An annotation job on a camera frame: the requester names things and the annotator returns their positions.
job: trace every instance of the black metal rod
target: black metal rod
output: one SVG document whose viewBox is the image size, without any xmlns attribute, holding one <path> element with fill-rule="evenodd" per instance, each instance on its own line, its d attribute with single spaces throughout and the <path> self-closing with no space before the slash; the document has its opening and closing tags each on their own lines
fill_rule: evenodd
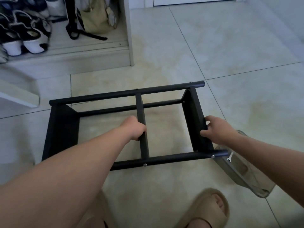
<svg viewBox="0 0 304 228">
<path fill-rule="evenodd" d="M 140 123 L 146 125 L 145 112 L 143 110 L 143 103 L 140 93 L 137 93 L 135 95 L 135 100 L 136 100 L 136 109 L 137 109 L 137 120 Z M 139 137 L 139 142 L 140 142 L 141 158 L 146 159 L 149 157 L 147 132 L 143 132 L 143 134 Z"/>
<path fill-rule="evenodd" d="M 175 84 L 175 85 L 167 85 L 167 86 L 157 86 L 157 87 L 149 87 L 143 89 L 135 89 L 135 90 L 124 90 L 118 92 L 110 92 L 110 93 L 103 93 L 103 94 L 94 94 L 94 95 L 86 95 L 86 96 L 79 96 L 79 97 L 72 97 L 72 98 L 62 98 L 62 99 L 55 99 L 50 100 L 49 103 L 51 106 L 53 105 L 63 105 L 63 104 L 74 104 L 80 103 L 85 101 L 97 101 L 103 99 L 110 99 L 110 98 L 121 98 L 121 97 L 128 97 L 134 96 L 137 93 L 143 94 L 153 94 L 159 92 L 167 92 L 167 91 L 174 91 L 174 90 L 184 90 L 190 87 L 204 87 L 204 81 L 196 81 L 190 83 L 182 83 L 182 84 Z"/>
<path fill-rule="evenodd" d="M 171 154 L 171 155 L 158 156 L 158 157 L 149 157 L 147 159 L 135 159 L 135 160 L 114 162 L 111 170 L 122 170 L 122 169 L 129 169 L 129 168 L 135 168 L 141 166 L 152 166 L 152 165 L 165 164 L 171 162 L 181 162 L 181 161 L 211 158 L 212 155 L 214 155 L 214 157 L 221 157 L 228 155 L 228 151 L 225 149 L 211 150 L 211 152 L 212 153 L 203 153 L 203 152 L 179 153 L 179 154 Z"/>
<path fill-rule="evenodd" d="M 182 102 L 181 99 L 151 102 L 151 103 L 143 104 L 143 107 L 151 108 L 151 107 L 158 107 L 158 106 L 164 106 L 164 105 L 180 104 L 181 102 Z M 87 117 L 87 116 L 98 115 L 98 114 L 109 114 L 109 113 L 116 113 L 116 112 L 130 111 L 130 110 L 136 110 L 136 105 L 128 105 L 128 106 L 108 108 L 108 109 L 83 111 L 83 112 L 79 112 L 78 116 Z"/>
</svg>

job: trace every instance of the beige slide sandal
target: beige slide sandal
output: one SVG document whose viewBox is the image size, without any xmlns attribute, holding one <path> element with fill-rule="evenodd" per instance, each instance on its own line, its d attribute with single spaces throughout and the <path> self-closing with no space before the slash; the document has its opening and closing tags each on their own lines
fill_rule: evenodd
<svg viewBox="0 0 304 228">
<path fill-rule="evenodd" d="M 213 194 L 217 194 L 224 203 L 225 212 L 220 209 Z M 208 188 L 197 196 L 189 210 L 174 228 L 185 228 L 192 220 L 200 218 L 207 221 L 212 228 L 223 228 L 229 218 L 229 205 L 225 196 L 216 189 Z"/>
<path fill-rule="evenodd" d="M 100 227 L 100 224 L 103 222 L 105 222 L 106 228 L 117 227 L 104 193 L 100 191 L 76 228 Z"/>
</svg>

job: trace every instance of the bag strap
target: bag strap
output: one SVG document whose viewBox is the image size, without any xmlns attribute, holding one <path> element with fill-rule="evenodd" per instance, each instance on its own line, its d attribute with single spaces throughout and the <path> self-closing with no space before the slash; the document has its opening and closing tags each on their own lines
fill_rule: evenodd
<svg viewBox="0 0 304 228">
<path fill-rule="evenodd" d="M 97 36 L 97 35 L 88 33 L 84 30 L 80 30 L 77 28 L 77 23 L 75 21 L 77 19 L 76 14 L 75 14 L 75 0 L 65 0 L 65 6 L 66 6 L 66 10 L 67 10 L 66 11 L 67 19 L 69 21 L 69 23 L 67 24 L 65 29 L 72 40 L 76 40 L 77 38 L 79 38 L 80 34 L 83 34 L 90 38 L 102 40 L 102 41 L 105 41 L 108 39 L 106 37 Z"/>
</svg>

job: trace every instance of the forearm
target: forearm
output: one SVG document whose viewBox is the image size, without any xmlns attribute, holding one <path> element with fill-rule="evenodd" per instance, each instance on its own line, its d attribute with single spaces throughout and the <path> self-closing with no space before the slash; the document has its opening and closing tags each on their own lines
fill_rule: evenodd
<svg viewBox="0 0 304 228">
<path fill-rule="evenodd" d="M 113 129 L 41 162 L 3 186 L 0 220 L 6 224 L 2 227 L 75 224 L 130 139 L 126 128 Z"/>
<path fill-rule="evenodd" d="M 304 153 L 270 145 L 243 135 L 227 145 L 266 174 L 304 207 Z"/>
</svg>

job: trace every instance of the tile floor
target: tile floor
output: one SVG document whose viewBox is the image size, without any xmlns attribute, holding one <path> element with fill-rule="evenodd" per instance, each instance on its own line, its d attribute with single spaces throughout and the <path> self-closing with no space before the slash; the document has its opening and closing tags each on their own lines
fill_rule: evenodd
<svg viewBox="0 0 304 228">
<path fill-rule="evenodd" d="M 303 151 L 304 67 L 245 4 L 215 2 L 131 11 L 135 66 L 34 81 L 42 96 L 37 109 L 0 101 L 0 163 L 42 156 L 52 98 L 80 96 L 189 81 L 205 115 L 225 118 L 249 136 Z M 182 93 L 145 95 L 144 102 Z M 134 104 L 133 97 L 73 105 L 77 111 Z M 95 137 L 134 111 L 83 118 L 79 142 Z M 145 110 L 151 156 L 191 151 L 181 107 Z M 139 157 L 129 143 L 118 157 Z M 113 171 L 104 191 L 119 227 L 172 227 L 195 196 L 214 187 L 228 198 L 227 227 L 291 227 L 304 209 L 279 187 L 260 199 L 236 184 L 213 160 Z"/>
</svg>

